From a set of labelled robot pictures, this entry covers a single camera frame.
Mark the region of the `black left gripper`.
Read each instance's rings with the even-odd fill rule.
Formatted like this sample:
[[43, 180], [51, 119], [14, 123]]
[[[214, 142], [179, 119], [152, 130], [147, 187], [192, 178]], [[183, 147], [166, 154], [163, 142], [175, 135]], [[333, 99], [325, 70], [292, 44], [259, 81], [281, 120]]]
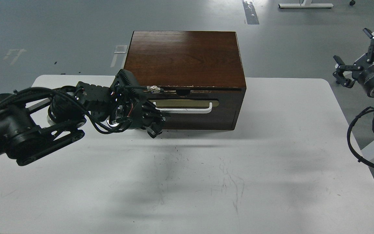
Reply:
[[121, 69], [110, 86], [78, 82], [76, 99], [97, 131], [146, 130], [151, 138], [162, 134], [170, 114], [148, 101], [134, 74]]

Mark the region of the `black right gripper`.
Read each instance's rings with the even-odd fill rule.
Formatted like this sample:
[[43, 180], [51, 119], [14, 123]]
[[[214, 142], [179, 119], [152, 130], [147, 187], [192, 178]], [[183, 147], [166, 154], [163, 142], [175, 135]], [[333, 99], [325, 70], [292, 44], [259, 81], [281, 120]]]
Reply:
[[364, 28], [363, 32], [370, 38], [368, 52], [355, 62], [356, 65], [346, 65], [340, 56], [334, 55], [333, 59], [337, 64], [337, 68], [333, 73], [336, 83], [352, 88], [355, 81], [344, 76], [344, 72], [352, 72], [352, 78], [355, 79], [363, 88], [366, 95], [374, 98], [374, 35], [368, 28]]

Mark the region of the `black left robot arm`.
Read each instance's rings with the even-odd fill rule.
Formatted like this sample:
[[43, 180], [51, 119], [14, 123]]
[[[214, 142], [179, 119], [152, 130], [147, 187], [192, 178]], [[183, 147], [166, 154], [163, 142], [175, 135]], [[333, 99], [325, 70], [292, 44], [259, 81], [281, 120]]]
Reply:
[[28, 165], [82, 139], [87, 120], [101, 134], [143, 129], [156, 138], [170, 115], [147, 99], [147, 91], [164, 92], [141, 86], [133, 73], [121, 69], [110, 87], [80, 81], [0, 94], [0, 155]]

